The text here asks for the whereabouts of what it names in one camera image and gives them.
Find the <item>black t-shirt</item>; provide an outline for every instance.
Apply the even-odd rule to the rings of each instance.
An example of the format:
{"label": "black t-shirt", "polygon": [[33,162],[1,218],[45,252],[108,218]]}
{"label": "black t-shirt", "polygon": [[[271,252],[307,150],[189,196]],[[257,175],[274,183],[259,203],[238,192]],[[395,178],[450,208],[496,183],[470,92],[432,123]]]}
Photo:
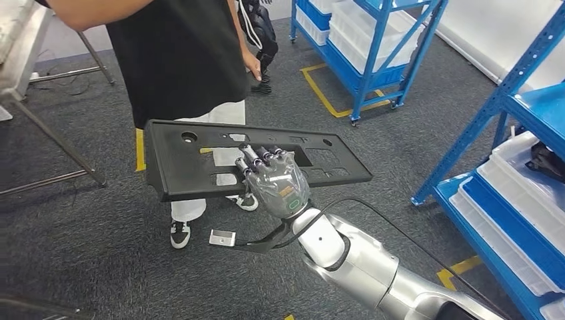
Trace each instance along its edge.
{"label": "black t-shirt", "polygon": [[154,0],[107,29],[138,128],[199,117],[247,94],[227,0]]}

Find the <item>white storage tray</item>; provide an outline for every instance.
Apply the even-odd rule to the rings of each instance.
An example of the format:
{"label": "white storage tray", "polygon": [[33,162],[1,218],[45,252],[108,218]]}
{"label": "white storage tray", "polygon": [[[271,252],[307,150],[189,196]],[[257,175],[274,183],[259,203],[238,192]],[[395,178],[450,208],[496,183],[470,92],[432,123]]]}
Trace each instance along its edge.
{"label": "white storage tray", "polygon": [[[368,51],[366,53],[361,52],[357,47],[355,47],[348,39],[343,35],[343,33],[334,26],[333,20],[330,20],[330,40],[336,46],[336,48],[344,55],[344,57],[349,60],[351,65],[357,69],[360,74],[365,71],[365,65],[367,64]],[[412,57],[412,52],[416,49],[410,47],[404,47],[398,52],[398,55],[390,62],[388,67],[396,67],[397,65],[404,65],[410,62]],[[384,63],[389,54],[381,53],[380,50],[377,53],[376,60],[374,62],[373,72],[378,71],[378,68]]]}
{"label": "white storage tray", "polygon": [[533,294],[540,297],[547,292],[561,292],[562,290],[463,189],[465,183],[471,179],[459,185],[457,193],[449,198],[449,202]]}
{"label": "white storage tray", "polygon": [[334,4],[336,2],[341,2],[341,1],[344,1],[344,0],[309,0],[309,1],[323,15],[327,15],[329,13],[332,13],[332,11],[333,11],[332,10],[332,4]]}
{"label": "white storage tray", "polygon": [[329,30],[321,31],[318,27],[308,18],[306,13],[302,11],[298,6],[296,6],[296,21],[300,23],[302,28],[314,39],[317,45],[325,45],[328,39]]}
{"label": "white storage tray", "polygon": [[540,312],[546,320],[565,319],[565,298],[543,306]]}
{"label": "white storage tray", "polygon": [[526,167],[537,142],[530,132],[517,135],[495,148],[477,172],[565,255],[565,185]]}
{"label": "white storage tray", "polygon": [[[353,1],[338,2],[332,6],[331,21],[334,23],[334,26],[341,31],[349,42],[365,55],[368,55],[376,26],[375,18],[371,17]],[[408,13],[404,11],[390,13],[378,50],[379,55],[390,55],[413,25],[414,19]],[[418,37],[423,30],[424,27],[422,25],[418,27],[404,47],[412,48],[412,50],[416,49]]]}

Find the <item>white pants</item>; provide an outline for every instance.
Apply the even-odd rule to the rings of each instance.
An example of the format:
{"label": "white pants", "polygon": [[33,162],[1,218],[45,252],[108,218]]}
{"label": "white pants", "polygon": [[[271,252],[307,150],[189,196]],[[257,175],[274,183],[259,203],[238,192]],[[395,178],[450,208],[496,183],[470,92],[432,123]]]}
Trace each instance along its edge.
{"label": "white pants", "polygon": [[[245,100],[236,103],[228,102],[215,107],[209,113],[197,118],[182,118],[177,121],[226,123],[245,125]],[[235,159],[241,156],[236,149],[213,149],[216,166],[234,165]],[[233,175],[217,175],[217,185],[232,185],[237,182]],[[206,199],[171,202],[171,217],[175,221],[192,221],[200,217],[206,210]]]}

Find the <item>white wall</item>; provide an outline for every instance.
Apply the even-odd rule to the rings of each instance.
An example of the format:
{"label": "white wall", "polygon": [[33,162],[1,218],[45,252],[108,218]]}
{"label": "white wall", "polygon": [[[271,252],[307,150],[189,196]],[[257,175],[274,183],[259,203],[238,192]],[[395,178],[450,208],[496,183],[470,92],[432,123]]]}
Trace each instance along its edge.
{"label": "white wall", "polygon": [[[560,0],[450,0],[438,35],[500,83],[547,24]],[[522,90],[565,79],[565,39]]]}

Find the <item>human hand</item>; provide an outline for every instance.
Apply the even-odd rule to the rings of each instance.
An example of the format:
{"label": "human hand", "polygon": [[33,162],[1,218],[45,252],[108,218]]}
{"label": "human hand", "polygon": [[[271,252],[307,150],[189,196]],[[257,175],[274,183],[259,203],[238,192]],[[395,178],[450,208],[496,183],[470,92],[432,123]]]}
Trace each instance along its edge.
{"label": "human hand", "polygon": [[251,70],[253,77],[261,81],[261,62],[247,48],[243,49],[243,63]]}

